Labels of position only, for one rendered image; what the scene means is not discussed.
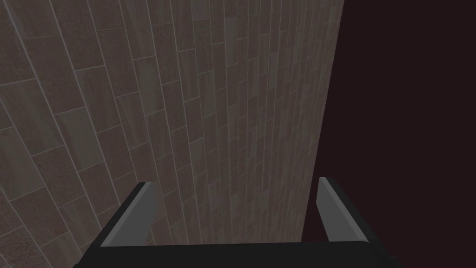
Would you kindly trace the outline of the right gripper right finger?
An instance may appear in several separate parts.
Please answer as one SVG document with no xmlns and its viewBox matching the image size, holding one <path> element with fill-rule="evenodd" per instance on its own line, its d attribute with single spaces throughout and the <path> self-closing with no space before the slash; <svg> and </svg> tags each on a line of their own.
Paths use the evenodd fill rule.
<svg viewBox="0 0 476 268">
<path fill-rule="evenodd" d="M 316 206 L 329 241 L 370 242 L 325 177 L 318 181 Z"/>
</svg>

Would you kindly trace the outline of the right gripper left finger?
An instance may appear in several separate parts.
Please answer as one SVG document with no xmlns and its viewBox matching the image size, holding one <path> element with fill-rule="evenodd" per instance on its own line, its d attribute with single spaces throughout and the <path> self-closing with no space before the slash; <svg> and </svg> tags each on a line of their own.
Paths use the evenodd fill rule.
<svg viewBox="0 0 476 268">
<path fill-rule="evenodd" d="M 150 181 L 138 183 L 101 230 L 94 247 L 144 246 L 156 214 L 156 195 Z"/>
</svg>

